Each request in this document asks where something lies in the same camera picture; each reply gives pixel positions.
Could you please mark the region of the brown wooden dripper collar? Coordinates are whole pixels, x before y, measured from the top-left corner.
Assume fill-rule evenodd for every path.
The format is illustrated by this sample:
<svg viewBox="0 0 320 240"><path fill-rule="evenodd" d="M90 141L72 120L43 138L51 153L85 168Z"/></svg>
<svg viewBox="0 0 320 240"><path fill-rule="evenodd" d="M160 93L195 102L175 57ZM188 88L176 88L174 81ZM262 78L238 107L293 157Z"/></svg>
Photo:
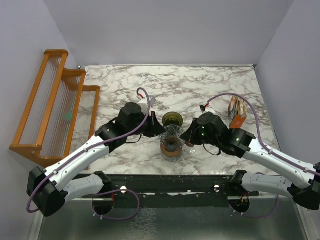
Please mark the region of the brown wooden dripper collar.
<svg viewBox="0 0 320 240"><path fill-rule="evenodd" d="M166 156L166 157L170 157L170 158L173 158L173 157L177 157L181 154L182 152L182 147L176 149L176 150L169 150L167 148L165 148L165 146L163 144L160 145L160 149L161 149L161 152Z"/></svg>

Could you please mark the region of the clear glass carafe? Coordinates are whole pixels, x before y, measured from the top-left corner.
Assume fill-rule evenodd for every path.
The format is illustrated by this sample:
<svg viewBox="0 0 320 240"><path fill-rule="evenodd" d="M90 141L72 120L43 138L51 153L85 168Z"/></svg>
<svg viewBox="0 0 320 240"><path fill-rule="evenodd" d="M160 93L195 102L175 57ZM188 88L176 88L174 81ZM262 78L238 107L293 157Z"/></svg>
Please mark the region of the clear glass carafe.
<svg viewBox="0 0 320 240"><path fill-rule="evenodd" d="M182 157L182 152L182 148L174 152L170 152L166 148L161 148L162 157L168 162L178 162Z"/></svg>

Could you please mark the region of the orange coffee filter box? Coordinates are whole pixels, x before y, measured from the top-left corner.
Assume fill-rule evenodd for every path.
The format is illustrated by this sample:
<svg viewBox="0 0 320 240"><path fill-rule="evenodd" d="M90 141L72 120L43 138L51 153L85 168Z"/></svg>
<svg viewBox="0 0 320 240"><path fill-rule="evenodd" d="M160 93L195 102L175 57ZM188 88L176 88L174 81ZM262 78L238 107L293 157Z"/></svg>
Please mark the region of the orange coffee filter box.
<svg viewBox="0 0 320 240"><path fill-rule="evenodd" d="M231 129L241 128L246 119L246 102L238 96L232 96L228 106L229 127Z"/></svg>

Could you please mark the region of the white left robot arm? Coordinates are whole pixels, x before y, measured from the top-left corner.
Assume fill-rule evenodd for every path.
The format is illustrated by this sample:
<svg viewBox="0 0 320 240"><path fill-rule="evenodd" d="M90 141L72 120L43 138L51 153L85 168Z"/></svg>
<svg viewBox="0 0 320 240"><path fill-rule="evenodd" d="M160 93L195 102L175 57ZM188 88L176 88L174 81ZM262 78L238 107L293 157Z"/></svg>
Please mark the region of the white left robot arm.
<svg viewBox="0 0 320 240"><path fill-rule="evenodd" d="M34 203L37 211L49 217L70 200L84 196L103 198L111 195L115 191L114 184L102 171L83 178L77 178L77 175L95 161L125 145L130 136L153 138L163 134L165 129L150 108L151 103L147 98L138 103L126 103L116 118L102 125L72 154L49 167L34 168L28 176L27 206Z"/></svg>

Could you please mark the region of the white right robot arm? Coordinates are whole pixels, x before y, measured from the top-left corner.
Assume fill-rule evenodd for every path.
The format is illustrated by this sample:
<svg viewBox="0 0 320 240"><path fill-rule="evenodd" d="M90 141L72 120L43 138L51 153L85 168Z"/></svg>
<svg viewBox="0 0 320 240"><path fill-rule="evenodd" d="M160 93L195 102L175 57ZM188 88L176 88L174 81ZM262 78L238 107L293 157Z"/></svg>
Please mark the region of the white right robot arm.
<svg viewBox="0 0 320 240"><path fill-rule="evenodd" d="M268 146L262 146L252 134L241 128L228 128L222 119L205 112L194 118L181 138L192 145L212 145L226 155L258 163L276 175L258 175L238 170L229 189L240 196L251 192L265 192L292 198L309 210L320 208L320 166L297 160Z"/></svg>

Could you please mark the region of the clear glass dripper cone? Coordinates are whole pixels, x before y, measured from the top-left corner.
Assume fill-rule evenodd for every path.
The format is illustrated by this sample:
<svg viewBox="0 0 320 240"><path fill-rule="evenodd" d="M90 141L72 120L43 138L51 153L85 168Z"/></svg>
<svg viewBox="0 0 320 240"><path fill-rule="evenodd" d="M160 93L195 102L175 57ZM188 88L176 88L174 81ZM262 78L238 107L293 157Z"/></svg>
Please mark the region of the clear glass dripper cone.
<svg viewBox="0 0 320 240"><path fill-rule="evenodd" d="M193 155L196 153L196 148L195 148L195 145L194 144L191 144L189 142L186 142L185 143L185 152L190 154L190 155Z"/></svg>

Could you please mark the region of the dark green glass dripper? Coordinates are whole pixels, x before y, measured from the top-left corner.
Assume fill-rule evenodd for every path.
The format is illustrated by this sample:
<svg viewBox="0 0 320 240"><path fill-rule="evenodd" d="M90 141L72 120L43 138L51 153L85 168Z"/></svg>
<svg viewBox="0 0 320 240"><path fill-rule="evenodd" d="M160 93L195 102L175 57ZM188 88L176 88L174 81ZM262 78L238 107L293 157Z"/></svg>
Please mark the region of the dark green glass dripper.
<svg viewBox="0 0 320 240"><path fill-rule="evenodd" d="M163 127L169 125L176 125L181 127L183 125L183 117L178 112L167 112L162 118L162 125Z"/></svg>

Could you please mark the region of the orange wooden rack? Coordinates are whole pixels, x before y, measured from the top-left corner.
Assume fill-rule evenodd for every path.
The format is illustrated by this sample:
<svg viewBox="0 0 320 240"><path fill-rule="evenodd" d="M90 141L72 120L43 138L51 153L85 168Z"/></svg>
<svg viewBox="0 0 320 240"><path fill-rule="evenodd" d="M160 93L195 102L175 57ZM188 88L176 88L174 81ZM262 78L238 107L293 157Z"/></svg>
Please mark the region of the orange wooden rack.
<svg viewBox="0 0 320 240"><path fill-rule="evenodd" d="M100 98L100 86L85 85L86 71L65 67L65 49L47 49L26 102L10 150L49 167L72 152L79 108L84 94L93 94L90 124L84 131L91 138Z"/></svg>

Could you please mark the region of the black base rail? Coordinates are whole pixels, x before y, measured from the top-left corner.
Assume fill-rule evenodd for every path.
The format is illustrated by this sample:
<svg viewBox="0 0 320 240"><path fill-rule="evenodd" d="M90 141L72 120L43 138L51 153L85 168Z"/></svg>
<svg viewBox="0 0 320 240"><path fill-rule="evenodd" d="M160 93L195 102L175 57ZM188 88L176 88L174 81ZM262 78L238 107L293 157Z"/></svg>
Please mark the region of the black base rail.
<svg viewBox="0 0 320 240"><path fill-rule="evenodd" d="M232 175L125 175L108 174L107 191L126 187L131 193L92 197L100 206L116 209L141 208L227 208L228 199L250 194L233 181Z"/></svg>

